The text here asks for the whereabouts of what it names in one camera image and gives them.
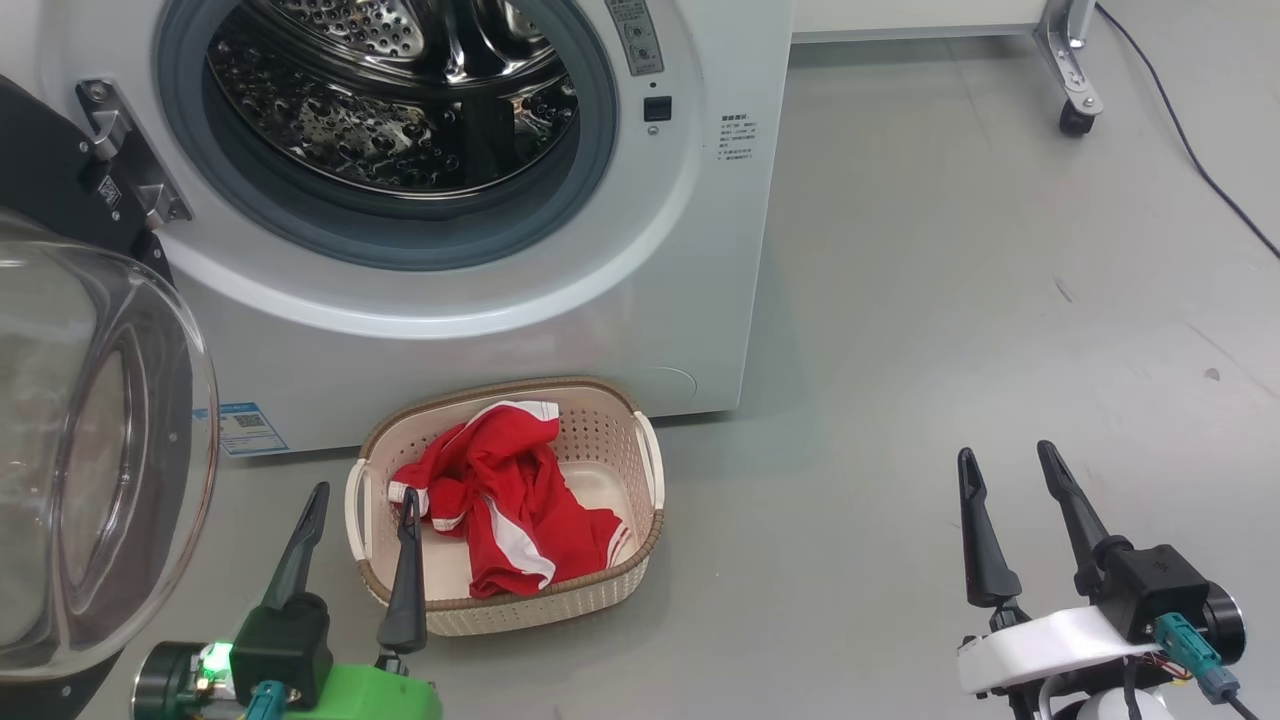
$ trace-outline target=caster wheel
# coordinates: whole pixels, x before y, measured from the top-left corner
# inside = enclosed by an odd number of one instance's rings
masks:
[[[1057,118],[1057,129],[1062,131],[1062,135],[1070,137],[1082,137],[1093,129],[1094,118],[1097,118],[1097,115],[1082,114],[1075,109],[1075,105],[1071,105],[1071,101],[1068,100],[1066,104],[1062,105],[1062,114]]]

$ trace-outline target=red clothing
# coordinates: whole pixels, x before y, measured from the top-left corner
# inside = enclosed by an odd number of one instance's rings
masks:
[[[628,530],[613,511],[586,510],[564,487],[548,445],[557,434],[556,404],[499,402],[396,473],[393,502],[404,487],[425,488],[424,518],[440,534],[466,538],[471,597],[535,594],[617,560]]]

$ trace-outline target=washing machine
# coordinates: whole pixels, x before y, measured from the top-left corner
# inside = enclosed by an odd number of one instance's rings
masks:
[[[0,108],[0,192],[168,264],[232,455],[358,445],[404,405],[545,375],[726,410],[792,10],[9,0],[0,76],[50,117]]]

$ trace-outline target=beige basket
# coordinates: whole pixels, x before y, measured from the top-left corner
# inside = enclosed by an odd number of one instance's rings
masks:
[[[662,533],[662,454],[649,419],[621,389],[591,378],[508,383],[404,410],[374,430],[347,478],[347,539],[365,584],[383,603],[396,578],[399,541],[387,486],[421,459],[433,439],[499,400],[557,402],[561,432],[552,450],[564,482],[589,509],[608,507],[631,529],[617,565],[554,583],[532,597],[468,597],[466,542],[422,530],[426,628],[438,635],[476,635],[577,618],[616,605],[636,589]]]

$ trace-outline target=white stripe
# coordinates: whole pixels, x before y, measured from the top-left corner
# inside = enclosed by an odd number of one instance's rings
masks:
[[[447,533],[453,528],[457,528],[458,523],[461,521],[462,521],[462,515],[458,515],[457,518],[434,518],[431,520],[431,527],[435,528],[438,532]]]
[[[552,584],[556,577],[556,564],[538,553],[534,541],[520,525],[508,520],[493,498],[485,496],[484,503],[489,506],[489,518],[493,524],[493,539],[498,543],[498,550],[507,556],[511,566],[526,575],[540,575],[538,589]]]
[[[392,480],[390,483],[387,484],[387,500],[397,505],[404,502],[404,491],[407,489],[408,489],[407,484]],[[426,498],[426,489],[424,488],[413,488],[413,489],[417,491],[417,514],[422,518],[426,518],[426,509],[430,502]]]
[[[547,401],[543,401],[543,400],[521,400],[520,402],[512,402],[511,400],[503,400],[500,402],[494,402],[493,405],[490,405],[490,406],[485,407],[484,410],[476,413],[470,420],[467,420],[466,425],[462,425],[462,428],[463,429],[470,428],[472,424],[475,424],[476,420],[479,420],[480,418],[484,418],[486,413],[489,413],[490,410],[493,410],[495,407],[515,407],[517,410],[524,410],[525,413],[529,413],[530,415],[532,415],[534,418],[536,418],[538,420],[540,420],[543,423],[545,423],[548,420],[557,420],[557,419],[559,419],[559,405],[557,405],[554,402],[547,402]],[[461,434],[462,434],[462,430],[458,430],[458,434],[453,436],[453,439],[451,439],[449,442],[444,443],[444,447],[442,447],[440,450],[444,450],[445,447],[449,447],[451,445],[453,445],[453,441],[458,439],[458,436],[461,436]]]

